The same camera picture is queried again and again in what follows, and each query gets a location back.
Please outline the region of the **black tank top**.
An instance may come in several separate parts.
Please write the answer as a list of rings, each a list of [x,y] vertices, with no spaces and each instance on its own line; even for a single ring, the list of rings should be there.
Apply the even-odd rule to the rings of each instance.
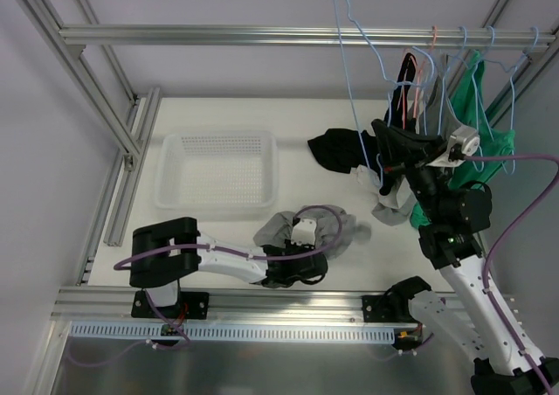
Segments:
[[[404,114],[404,111],[408,110],[407,97],[410,88],[411,86],[408,85],[396,88],[383,120],[390,121],[390,124],[397,128],[414,131],[416,125],[414,115]],[[308,140],[307,146],[315,161],[329,171],[349,174],[352,169],[369,163],[370,168],[379,177],[383,177],[380,187],[382,196],[388,196],[396,185],[397,179],[384,174],[378,166],[376,138],[365,130],[361,132],[361,139],[359,139],[355,130],[329,128],[323,135]]]

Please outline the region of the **pink wire hanger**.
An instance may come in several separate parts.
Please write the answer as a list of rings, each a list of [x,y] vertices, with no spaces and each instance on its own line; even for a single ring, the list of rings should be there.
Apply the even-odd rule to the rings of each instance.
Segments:
[[[407,130],[413,130],[416,127],[417,117],[421,106],[420,99],[423,97],[424,88],[422,85],[429,82],[430,77],[425,71],[425,66],[432,67],[432,63],[423,56],[423,60],[419,65],[417,57],[413,52],[406,49],[406,54],[401,65],[401,75],[403,81],[415,82],[416,86],[403,85],[400,88],[400,97],[397,100],[397,111],[399,113],[401,127]]]

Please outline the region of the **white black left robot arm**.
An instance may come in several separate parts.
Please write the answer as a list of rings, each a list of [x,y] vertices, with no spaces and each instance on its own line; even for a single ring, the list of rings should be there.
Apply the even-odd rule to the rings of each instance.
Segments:
[[[129,272],[130,286],[146,294],[154,311],[171,317],[182,306],[180,280],[188,275],[219,274],[270,289],[313,286],[326,278],[329,261],[370,237],[368,224],[331,204],[273,214],[251,247],[213,239],[195,218],[182,217],[135,230],[132,255],[116,269]]]

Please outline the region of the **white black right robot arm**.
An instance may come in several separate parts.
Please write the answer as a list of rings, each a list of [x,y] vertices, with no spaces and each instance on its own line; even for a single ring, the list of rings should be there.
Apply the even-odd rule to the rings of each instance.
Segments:
[[[492,192],[471,181],[449,186],[450,170],[478,162],[476,129],[459,125],[446,138],[419,135],[372,123],[383,170],[405,176],[430,223],[421,226],[421,251],[458,296],[470,322],[461,321],[430,290],[413,278],[395,285],[400,295],[390,312],[400,322],[422,323],[452,343],[473,363],[471,386],[477,394],[550,394],[558,383],[558,360],[533,343],[515,319],[490,274],[493,252],[484,254],[475,238],[490,226]]]

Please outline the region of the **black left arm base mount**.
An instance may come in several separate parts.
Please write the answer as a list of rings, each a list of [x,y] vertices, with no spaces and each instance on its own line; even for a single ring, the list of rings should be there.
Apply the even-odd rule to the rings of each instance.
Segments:
[[[180,291],[175,304],[168,307],[157,307],[156,309],[166,318],[175,320],[182,317],[185,320],[205,320],[209,308],[210,294],[207,292]],[[156,318],[154,310],[148,303],[145,290],[135,293],[131,308],[133,318]]]

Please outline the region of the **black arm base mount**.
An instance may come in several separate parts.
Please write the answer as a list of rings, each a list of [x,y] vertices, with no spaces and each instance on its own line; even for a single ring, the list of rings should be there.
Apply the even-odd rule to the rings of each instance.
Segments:
[[[419,276],[413,276],[391,286],[381,295],[363,295],[362,315],[369,322],[415,322],[410,314],[409,301],[431,286]]]

